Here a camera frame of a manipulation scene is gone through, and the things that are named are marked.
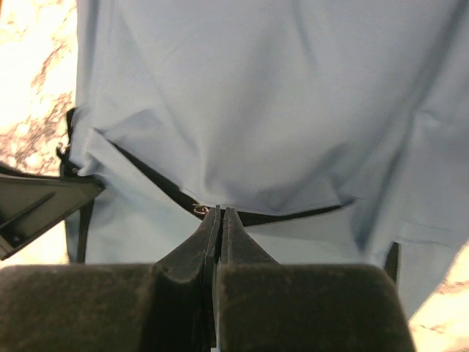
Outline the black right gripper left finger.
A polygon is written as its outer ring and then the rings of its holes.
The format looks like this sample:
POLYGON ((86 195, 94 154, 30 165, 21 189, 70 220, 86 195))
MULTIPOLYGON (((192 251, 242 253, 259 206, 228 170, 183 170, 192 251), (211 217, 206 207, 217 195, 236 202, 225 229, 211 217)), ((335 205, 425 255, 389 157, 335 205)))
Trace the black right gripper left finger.
POLYGON ((209 351, 221 212, 156 263, 1 271, 3 351, 209 351))

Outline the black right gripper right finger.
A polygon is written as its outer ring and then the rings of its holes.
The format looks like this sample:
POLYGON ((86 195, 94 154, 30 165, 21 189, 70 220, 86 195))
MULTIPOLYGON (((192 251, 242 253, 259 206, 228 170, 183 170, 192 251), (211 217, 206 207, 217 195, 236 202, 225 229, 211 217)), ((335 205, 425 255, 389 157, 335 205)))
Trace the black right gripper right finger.
POLYGON ((413 351, 395 284, 373 265, 282 265, 224 212, 222 351, 413 351))

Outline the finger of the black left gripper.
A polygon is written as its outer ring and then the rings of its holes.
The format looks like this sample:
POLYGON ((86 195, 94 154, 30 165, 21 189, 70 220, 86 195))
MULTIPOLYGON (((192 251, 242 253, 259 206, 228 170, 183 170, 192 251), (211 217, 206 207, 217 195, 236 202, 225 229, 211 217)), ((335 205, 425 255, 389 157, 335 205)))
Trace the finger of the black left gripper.
POLYGON ((6 260, 104 190, 93 177, 39 176, 1 164, 1 259, 6 260))

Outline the blue backpack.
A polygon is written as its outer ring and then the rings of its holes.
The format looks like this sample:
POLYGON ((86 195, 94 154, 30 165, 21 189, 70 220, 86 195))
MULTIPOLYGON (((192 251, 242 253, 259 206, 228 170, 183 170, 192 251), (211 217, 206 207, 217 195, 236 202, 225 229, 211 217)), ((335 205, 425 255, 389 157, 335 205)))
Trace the blue backpack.
POLYGON ((224 212, 282 265, 373 265, 406 320, 468 240, 466 1, 78 1, 74 263, 156 263, 224 212))

